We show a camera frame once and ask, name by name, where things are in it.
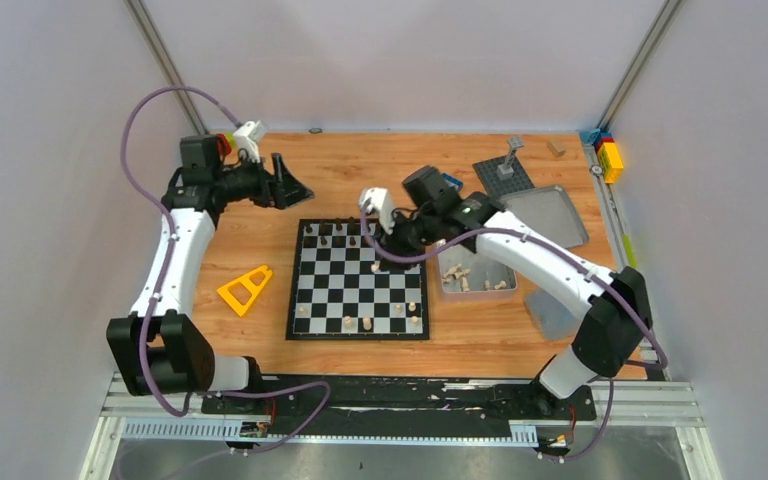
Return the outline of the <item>metal tin box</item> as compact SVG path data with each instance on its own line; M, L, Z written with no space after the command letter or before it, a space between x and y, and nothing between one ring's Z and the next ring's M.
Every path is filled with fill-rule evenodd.
M490 301L514 295L516 273L500 262L472 253L462 245L436 257L441 296L445 301Z

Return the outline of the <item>black white chessboard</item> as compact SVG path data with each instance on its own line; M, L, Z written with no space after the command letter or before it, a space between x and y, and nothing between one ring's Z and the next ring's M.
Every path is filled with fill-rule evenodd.
M430 307L426 266L373 274L376 252L353 219L302 219L298 223L285 338L288 340L428 340ZM417 312L408 311L410 302ZM403 314L394 312L403 305ZM309 316L299 317L306 306ZM345 316L356 319L357 332L341 332ZM412 316L421 328L410 326ZM369 317L373 330L362 330Z

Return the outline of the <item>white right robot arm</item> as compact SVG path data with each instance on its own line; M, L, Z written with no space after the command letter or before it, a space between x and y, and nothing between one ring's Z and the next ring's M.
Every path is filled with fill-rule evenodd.
M433 166L402 186L416 206L411 214L398 212L385 188L368 188L358 200L363 224L371 214L378 217L376 232L362 234L382 269L405 270L462 245L520 273L575 320L571 344L547 362L530 392L540 415L558 416L579 387L614 377L633 362L642 340L653 341L648 290L638 270L613 271L571 253L487 194L462 197Z

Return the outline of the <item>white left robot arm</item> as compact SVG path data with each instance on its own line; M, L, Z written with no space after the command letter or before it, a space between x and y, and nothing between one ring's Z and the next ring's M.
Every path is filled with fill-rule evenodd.
M314 193L279 153L267 170L246 152L225 165L229 145L217 135L184 137L179 148L181 165L156 202L160 238L146 285L129 314L109 322L106 339L131 395L228 390L231 404L253 413L267 390L256 360L216 354L191 319L201 264L229 204L249 200L284 210Z

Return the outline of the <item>blue grey toy brick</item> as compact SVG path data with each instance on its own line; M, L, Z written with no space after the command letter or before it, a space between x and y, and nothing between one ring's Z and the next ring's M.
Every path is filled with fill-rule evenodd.
M464 183L458 178L445 172L442 173L442 177L449 186L455 188L457 191L460 191L463 188Z

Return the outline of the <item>coloured toy cylinders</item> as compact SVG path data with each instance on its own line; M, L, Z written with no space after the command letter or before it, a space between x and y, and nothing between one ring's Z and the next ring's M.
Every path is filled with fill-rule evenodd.
M235 152L235 141L233 135L228 132L215 133L217 138L219 154L222 158L228 157Z

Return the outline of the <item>yellow triangular plastic stand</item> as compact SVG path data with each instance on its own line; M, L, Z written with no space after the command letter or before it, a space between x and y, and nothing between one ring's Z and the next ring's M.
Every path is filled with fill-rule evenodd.
M244 317L263 294L273 275L271 267L261 265L220 286L217 294L238 317Z

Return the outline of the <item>blue plastic bag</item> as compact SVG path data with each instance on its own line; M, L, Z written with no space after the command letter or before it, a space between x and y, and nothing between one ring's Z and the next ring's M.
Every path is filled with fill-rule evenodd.
M558 341L576 334L579 321L555 297L537 289L524 297L533 324L547 341Z

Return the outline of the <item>small wooden block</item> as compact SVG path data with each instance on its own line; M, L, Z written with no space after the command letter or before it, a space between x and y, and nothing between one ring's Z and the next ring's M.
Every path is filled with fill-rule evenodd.
M546 142L546 146L547 146L548 150L550 151L550 153L555 158L560 158L560 157L564 156L566 151L567 151L566 146L564 145L564 143L562 141L560 141L559 139L555 139L555 138L549 139Z

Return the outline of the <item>coloured toy brick stack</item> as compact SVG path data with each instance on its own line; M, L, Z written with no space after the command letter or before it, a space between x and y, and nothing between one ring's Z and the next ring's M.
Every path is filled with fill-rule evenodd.
M606 184L615 184L624 172L624 162L613 135L601 129L579 132L583 144L593 147Z

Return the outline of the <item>grey brick baseplate with post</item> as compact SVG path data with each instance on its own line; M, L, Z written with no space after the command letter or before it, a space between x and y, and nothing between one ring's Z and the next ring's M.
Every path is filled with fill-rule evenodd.
M485 192L491 197L502 197L533 189L535 184L517 157L524 147L521 136L507 139L505 155L476 162L472 165Z

